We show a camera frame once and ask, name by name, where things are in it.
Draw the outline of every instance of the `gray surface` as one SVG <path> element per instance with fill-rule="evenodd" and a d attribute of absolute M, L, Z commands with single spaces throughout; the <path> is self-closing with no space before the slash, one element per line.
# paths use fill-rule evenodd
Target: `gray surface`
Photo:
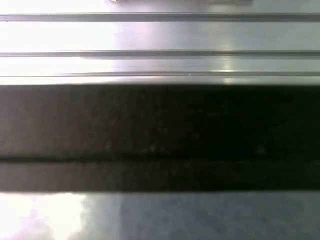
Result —
<path fill-rule="evenodd" d="M 3 194 L 0 239 L 315 240 L 319 201 L 317 192 Z"/>

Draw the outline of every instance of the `metal surface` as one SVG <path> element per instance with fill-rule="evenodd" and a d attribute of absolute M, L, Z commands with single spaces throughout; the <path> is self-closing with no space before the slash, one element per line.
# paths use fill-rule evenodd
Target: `metal surface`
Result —
<path fill-rule="evenodd" d="M 318 0 L 1 0 L 0 12 L 20 13 L 319 13 Z"/>
<path fill-rule="evenodd" d="M 2 0 L 0 84 L 315 83 L 319 13 L 316 0 Z"/>

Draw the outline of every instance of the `horizontal bar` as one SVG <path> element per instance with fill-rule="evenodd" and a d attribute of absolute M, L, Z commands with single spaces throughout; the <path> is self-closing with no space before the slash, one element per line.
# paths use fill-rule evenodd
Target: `horizontal bar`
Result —
<path fill-rule="evenodd" d="M 319 58 L 320 50 L 77 50 L 0 52 L 0 58 L 86 57 L 86 58 L 177 58 L 177 57 L 282 57 Z"/>
<path fill-rule="evenodd" d="M 32 85 L 221 85 L 221 86 L 320 86 L 320 74 L 301 75 L 144 75 L 136 76 L 37 76 L 0 77 L 0 86 Z"/>
<path fill-rule="evenodd" d="M 107 57 L 0 57 L 0 84 L 7 77 L 139 77 L 139 76 L 318 76 L 320 58 L 206 56 L 150 59 Z M 25 84 L 43 80 L 27 79 Z M 101 81 L 101 78 L 87 82 Z"/>
<path fill-rule="evenodd" d="M 47 13 L 0 14 L 5 22 L 320 22 L 319 13 Z"/>
<path fill-rule="evenodd" d="M 317 161 L 0 163 L 1 192 L 320 190 Z"/>
<path fill-rule="evenodd" d="M 319 158 L 319 85 L 230 81 L 2 85 L 0 159 Z"/>
<path fill-rule="evenodd" d="M 28 84 L 27 80 L 28 78 L 48 78 L 48 77 L 124 77 L 124 78 L 130 78 L 130 77 L 136 77 L 135 80 L 137 82 L 144 82 L 143 77 L 153 77 L 155 78 L 162 78 L 162 77 L 176 77 L 176 76 L 181 76 L 181 77 L 195 77 L 193 81 L 197 80 L 198 76 L 210 76 L 210 77 L 215 77 L 215 76 L 222 76 L 222 77 L 248 77 L 248 76 L 272 76 L 272 77 L 277 77 L 277 76 L 291 76 L 291 77 L 309 77 L 309 76 L 314 76 L 314 77 L 320 77 L 320 71 L 227 71 L 227 70 L 221 70 L 221 71 L 109 71 L 109 72 L 72 72 L 72 73 L 57 73 L 57 74 L 33 74 L 33 75 L 27 75 L 27 76 L 17 76 L 17 75 L 1 75 L 0 76 L 0 81 L 1 78 L 5 78 L 7 82 L 10 82 L 11 78 L 19 78 L 22 77 L 26 80 L 26 84 Z"/>

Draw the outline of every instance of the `metal groove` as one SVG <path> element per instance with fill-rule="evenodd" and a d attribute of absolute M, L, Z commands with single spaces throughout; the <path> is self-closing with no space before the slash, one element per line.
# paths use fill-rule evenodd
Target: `metal groove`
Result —
<path fill-rule="evenodd" d="M 2 57 L 107 57 L 107 58 L 171 58 L 171 57 L 320 57 L 320 50 L 79 50 L 0 52 Z"/>
<path fill-rule="evenodd" d="M 0 14 L 0 22 L 320 22 L 318 13 L 28 13 Z"/>
<path fill-rule="evenodd" d="M 110 71 L 110 72 L 70 72 L 58 74 L 24 75 L 34 77 L 166 77 L 166 76 L 320 76 L 320 71 Z M 19 75 L 0 75 L 0 78 L 17 78 Z"/>
<path fill-rule="evenodd" d="M 318 76 L 42 76 L 0 77 L 0 86 L 49 85 L 225 85 L 225 86 L 319 86 Z"/>

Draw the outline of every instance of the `black rubber strip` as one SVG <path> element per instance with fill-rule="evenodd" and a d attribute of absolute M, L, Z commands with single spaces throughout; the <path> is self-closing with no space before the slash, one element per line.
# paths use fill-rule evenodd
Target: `black rubber strip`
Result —
<path fill-rule="evenodd" d="M 320 189 L 320 87 L 0 87 L 0 191 Z"/>
<path fill-rule="evenodd" d="M 1 163 L 0 191 L 215 192 L 319 190 L 320 162 L 100 161 Z"/>
<path fill-rule="evenodd" d="M 320 87 L 0 88 L 0 159 L 320 157 Z"/>

